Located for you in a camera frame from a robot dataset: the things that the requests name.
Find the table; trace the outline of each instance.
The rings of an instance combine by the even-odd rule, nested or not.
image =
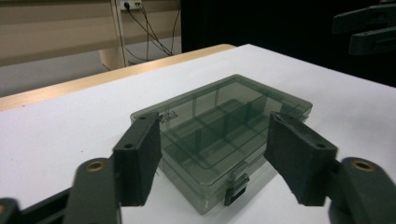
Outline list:
[[[81,163],[111,154],[130,114],[233,74],[311,102],[305,123],[339,147],[338,160],[373,161],[396,180],[394,88],[251,45],[225,48],[172,65],[151,64],[160,69],[105,73],[92,85],[78,80],[75,89],[73,83],[51,87],[38,100],[29,92],[1,99],[0,197],[17,198],[25,208],[70,187]],[[146,205],[122,208],[123,223],[330,223],[329,201],[300,206],[281,176],[263,188],[263,175],[259,170],[232,206],[201,216],[159,171]]]

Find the black latch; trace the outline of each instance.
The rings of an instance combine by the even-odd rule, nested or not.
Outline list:
[[[243,193],[245,193],[247,189],[247,184],[248,184],[248,175],[243,174],[237,181],[236,184],[227,189],[225,192],[225,197],[224,197],[224,205],[225,206],[230,206],[239,196],[241,196]]]

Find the white table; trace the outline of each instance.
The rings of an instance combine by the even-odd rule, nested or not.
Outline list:
[[[373,161],[395,182],[396,89],[246,45],[0,112],[0,198],[26,208],[69,188],[81,163],[110,156],[131,113],[232,74],[311,102],[306,124],[339,147],[338,160]],[[159,171],[123,223],[330,223],[329,200],[304,207],[280,175],[261,183],[256,174],[234,204],[201,216]]]

